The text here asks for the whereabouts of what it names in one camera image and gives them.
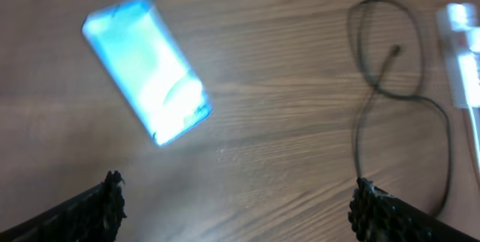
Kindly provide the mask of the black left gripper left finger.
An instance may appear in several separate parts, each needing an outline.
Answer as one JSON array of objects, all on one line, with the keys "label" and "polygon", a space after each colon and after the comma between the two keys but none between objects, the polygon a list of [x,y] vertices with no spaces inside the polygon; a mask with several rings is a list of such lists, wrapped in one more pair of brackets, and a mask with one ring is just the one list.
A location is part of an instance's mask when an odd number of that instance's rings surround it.
[{"label": "black left gripper left finger", "polygon": [[109,171],[97,186],[1,233],[2,241],[114,241],[125,214],[124,180]]}]

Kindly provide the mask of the blue screen smartphone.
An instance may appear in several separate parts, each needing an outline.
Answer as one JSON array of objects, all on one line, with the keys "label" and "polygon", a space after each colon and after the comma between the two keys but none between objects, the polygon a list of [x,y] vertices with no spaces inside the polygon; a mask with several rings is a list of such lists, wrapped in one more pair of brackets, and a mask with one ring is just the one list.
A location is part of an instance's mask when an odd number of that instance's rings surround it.
[{"label": "blue screen smartphone", "polygon": [[202,81],[152,0],[92,12],[82,34],[157,145],[171,143],[211,114]]}]

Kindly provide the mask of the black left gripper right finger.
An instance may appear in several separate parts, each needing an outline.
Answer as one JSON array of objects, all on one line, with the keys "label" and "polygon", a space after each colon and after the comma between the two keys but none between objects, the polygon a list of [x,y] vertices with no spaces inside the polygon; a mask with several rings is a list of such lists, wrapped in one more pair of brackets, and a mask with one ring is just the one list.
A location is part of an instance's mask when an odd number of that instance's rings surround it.
[{"label": "black left gripper right finger", "polygon": [[356,239],[362,242],[479,242],[365,178],[357,179],[348,220]]}]

